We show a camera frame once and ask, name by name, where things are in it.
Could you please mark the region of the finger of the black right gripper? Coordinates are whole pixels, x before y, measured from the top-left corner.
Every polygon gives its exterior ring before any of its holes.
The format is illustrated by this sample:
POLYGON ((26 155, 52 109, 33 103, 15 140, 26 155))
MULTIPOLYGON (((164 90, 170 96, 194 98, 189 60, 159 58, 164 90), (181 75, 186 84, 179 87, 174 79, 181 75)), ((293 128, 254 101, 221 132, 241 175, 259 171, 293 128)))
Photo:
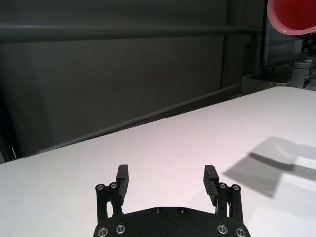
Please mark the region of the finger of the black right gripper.
POLYGON ((316 33, 315 32, 304 35, 303 52, 304 53, 316 52, 316 33))

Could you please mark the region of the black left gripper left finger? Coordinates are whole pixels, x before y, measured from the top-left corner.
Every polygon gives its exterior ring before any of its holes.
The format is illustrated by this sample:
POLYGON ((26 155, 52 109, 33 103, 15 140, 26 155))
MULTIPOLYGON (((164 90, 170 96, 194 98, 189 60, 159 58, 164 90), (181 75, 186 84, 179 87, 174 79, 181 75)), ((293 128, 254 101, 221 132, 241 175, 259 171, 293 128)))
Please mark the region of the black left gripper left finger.
POLYGON ((123 164, 118 167, 116 180, 108 186, 98 184, 95 187, 97 199, 97 218, 107 219, 107 203, 111 203, 113 217, 122 216, 122 206, 127 193, 129 184, 128 165, 123 164))

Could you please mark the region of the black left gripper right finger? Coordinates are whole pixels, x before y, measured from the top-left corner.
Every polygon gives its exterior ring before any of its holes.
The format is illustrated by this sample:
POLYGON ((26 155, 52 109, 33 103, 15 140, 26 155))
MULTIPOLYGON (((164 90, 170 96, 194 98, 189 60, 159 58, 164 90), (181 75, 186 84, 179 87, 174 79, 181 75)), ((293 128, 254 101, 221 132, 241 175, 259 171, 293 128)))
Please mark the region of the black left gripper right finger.
POLYGON ((218 173, 213 165, 205 165, 203 183, 212 205, 215 207, 215 214, 232 219, 243 219, 241 186, 219 181, 218 173))

